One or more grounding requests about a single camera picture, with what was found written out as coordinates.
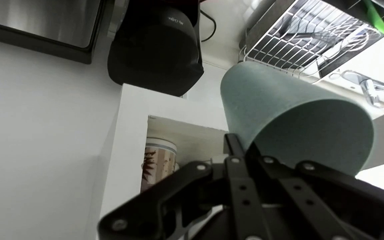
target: light blue cup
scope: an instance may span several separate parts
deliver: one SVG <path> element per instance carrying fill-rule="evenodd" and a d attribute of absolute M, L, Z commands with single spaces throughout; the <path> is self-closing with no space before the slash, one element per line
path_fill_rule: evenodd
<path fill-rule="evenodd" d="M 277 70 L 241 63 L 223 79 L 229 133 L 248 150 L 295 167 L 313 161 L 356 175 L 373 145 L 368 114 L 355 103 Z"/>

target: wire rack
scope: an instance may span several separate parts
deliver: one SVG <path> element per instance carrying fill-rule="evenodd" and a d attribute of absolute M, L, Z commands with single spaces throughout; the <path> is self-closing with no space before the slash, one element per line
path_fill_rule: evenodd
<path fill-rule="evenodd" d="M 367 30 L 361 21 L 328 3 L 299 0 L 253 46 L 243 49 L 243 61 L 281 70 L 305 71 L 311 63 L 327 67 L 345 53 L 364 49 Z"/>

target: black coffee maker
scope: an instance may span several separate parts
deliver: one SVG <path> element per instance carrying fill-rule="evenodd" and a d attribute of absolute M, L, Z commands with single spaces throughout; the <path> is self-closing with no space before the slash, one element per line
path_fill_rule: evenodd
<path fill-rule="evenodd" d="M 199 18 L 199 0 L 131 0 L 111 47 L 111 79 L 184 95 L 204 74 Z"/>

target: dish rack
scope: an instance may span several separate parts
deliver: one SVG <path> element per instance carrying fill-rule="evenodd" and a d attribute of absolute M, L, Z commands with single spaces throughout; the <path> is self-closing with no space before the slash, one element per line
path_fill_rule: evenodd
<path fill-rule="evenodd" d="M 381 38 L 328 2 L 276 0 L 245 31 L 241 61 L 324 78 Z"/>

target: power cord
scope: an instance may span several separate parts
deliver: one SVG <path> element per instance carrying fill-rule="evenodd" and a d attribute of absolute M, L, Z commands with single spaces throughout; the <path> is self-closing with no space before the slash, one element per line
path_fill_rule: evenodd
<path fill-rule="evenodd" d="M 211 41 L 211 38 L 215 37 L 216 31 L 217 31 L 217 23 L 213 18 L 211 18 L 209 15 L 207 15 L 204 11 L 200 11 L 208 21 L 211 21 L 213 23 L 213 33 L 207 38 L 207 39 L 203 39 L 201 43 L 205 43 L 208 41 Z"/>

